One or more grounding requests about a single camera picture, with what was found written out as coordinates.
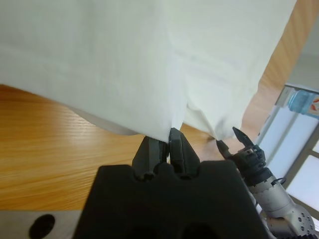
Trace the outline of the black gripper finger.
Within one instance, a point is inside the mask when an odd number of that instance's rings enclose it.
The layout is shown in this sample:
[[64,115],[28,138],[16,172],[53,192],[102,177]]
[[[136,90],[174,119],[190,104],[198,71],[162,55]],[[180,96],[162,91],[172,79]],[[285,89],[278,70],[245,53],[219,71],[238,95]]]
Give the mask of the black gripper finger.
[[166,162],[166,143],[145,136],[132,161],[132,168],[136,175],[153,172],[155,167]]

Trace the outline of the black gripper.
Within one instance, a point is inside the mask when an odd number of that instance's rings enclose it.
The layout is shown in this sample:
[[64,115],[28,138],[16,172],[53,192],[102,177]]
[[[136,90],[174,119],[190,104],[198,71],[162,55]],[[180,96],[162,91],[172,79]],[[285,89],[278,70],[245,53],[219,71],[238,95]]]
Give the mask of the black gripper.
[[[236,127],[232,129],[236,138],[244,145],[244,149],[232,155],[229,147],[222,140],[217,140],[218,151],[224,159],[235,163],[247,186],[255,186],[266,181],[271,177],[271,171],[266,167],[264,151],[258,145],[254,145],[244,132]],[[184,134],[176,128],[171,128],[168,146],[170,163],[175,173],[196,176],[200,160]]]

